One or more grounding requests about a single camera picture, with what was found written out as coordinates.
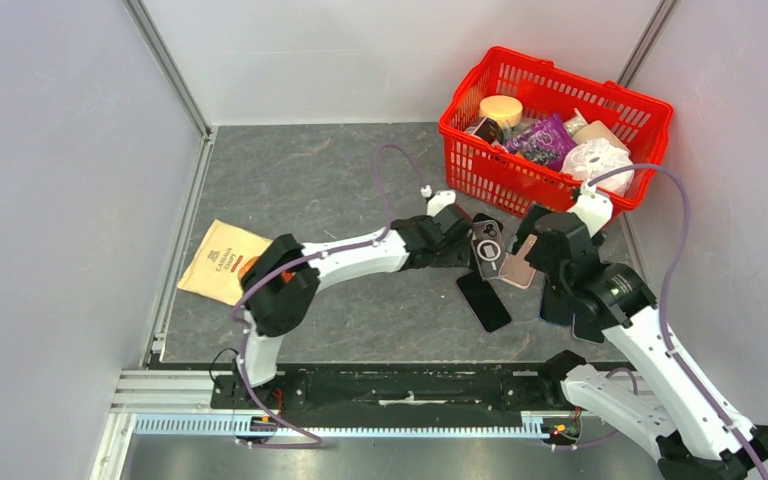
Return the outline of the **black smartphone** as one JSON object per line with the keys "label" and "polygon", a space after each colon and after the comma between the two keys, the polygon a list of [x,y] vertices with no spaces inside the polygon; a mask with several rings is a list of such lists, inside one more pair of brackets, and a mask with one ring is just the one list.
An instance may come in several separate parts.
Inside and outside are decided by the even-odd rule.
{"label": "black smartphone", "polygon": [[512,322],[512,316],[493,286],[478,271],[456,280],[456,286],[486,333],[493,333]]}

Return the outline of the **clear magsafe phone case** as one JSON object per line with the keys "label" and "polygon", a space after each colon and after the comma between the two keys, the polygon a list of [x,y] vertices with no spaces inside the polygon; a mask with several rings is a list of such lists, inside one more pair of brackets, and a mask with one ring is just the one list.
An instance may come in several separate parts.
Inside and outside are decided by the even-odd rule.
{"label": "clear magsafe phone case", "polygon": [[483,280],[498,278],[507,255],[502,224],[489,215],[476,214],[472,222],[471,246],[480,277]]}

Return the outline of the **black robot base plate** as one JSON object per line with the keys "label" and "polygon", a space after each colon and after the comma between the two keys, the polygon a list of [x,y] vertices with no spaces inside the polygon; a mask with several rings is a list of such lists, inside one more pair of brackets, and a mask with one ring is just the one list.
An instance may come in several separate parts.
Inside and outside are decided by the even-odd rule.
{"label": "black robot base plate", "polygon": [[213,363],[210,405],[314,428],[513,427],[523,412],[570,413],[538,363],[283,363],[249,394],[230,363]]}

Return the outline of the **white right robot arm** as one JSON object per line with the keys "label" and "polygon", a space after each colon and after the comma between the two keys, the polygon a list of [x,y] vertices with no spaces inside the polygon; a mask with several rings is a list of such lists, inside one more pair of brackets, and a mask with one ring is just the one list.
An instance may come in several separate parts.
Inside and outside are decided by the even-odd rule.
{"label": "white right robot arm", "polygon": [[661,320],[657,299],[630,266],[604,262],[600,231],[573,212],[531,206],[518,251],[544,275],[541,320],[616,346],[646,381],[650,404],[614,385],[578,354],[546,361],[537,382],[548,408],[598,415],[643,448],[665,479],[745,479],[768,460],[768,425],[743,416],[712,385]]}

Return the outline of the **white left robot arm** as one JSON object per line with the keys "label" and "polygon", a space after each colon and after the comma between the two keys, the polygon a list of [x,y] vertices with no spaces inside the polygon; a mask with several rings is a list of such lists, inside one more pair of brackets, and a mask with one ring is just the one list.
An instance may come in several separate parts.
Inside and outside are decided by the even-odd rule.
{"label": "white left robot arm", "polygon": [[373,274],[467,266],[471,217],[458,205],[393,220],[372,233],[330,243],[277,237],[244,269],[232,316],[244,324],[236,360],[236,396],[250,408],[274,393],[277,357],[286,334],[305,318],[314,297],[333,285]]}

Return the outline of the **cassava chips snack bag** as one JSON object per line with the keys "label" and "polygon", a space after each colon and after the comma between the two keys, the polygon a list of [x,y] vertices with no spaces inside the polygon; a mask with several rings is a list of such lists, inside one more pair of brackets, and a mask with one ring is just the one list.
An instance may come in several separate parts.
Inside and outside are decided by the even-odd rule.
{"label": "cassava chips snack bag", "polygon": [[214,219],[176,287],[233,306],[243,295],[240,271],[270,244],[270,239]]}

